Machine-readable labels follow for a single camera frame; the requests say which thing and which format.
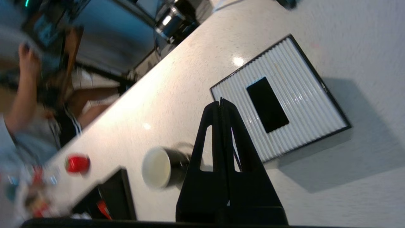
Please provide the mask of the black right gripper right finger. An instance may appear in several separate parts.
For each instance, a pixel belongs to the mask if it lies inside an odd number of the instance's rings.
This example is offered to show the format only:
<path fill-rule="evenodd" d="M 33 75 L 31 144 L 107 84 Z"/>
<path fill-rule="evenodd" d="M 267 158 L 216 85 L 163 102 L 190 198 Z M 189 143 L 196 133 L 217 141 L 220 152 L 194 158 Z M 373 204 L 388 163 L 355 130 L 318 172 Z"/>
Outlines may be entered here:
<path fill-rule="evenodd" d="M 267 175 L 237 107 L 221 100 L 230 220 L 288 226 L 281 201 Z"/>

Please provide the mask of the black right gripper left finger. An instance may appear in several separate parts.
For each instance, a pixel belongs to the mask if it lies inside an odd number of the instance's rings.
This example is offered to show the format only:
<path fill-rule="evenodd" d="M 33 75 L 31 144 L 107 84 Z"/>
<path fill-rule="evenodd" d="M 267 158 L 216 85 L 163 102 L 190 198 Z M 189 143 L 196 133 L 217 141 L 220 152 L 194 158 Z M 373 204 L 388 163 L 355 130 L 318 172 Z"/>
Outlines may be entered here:
<path fill-rule="evenodd" d="M 212 127 L 213 171 L 202 171 L 207 128 Z M 190 164 L 176 205 L 176 222 L 217 223 L 227 204 L 227 167 L 222 151 L 219 102 L 204 108 Z"/>

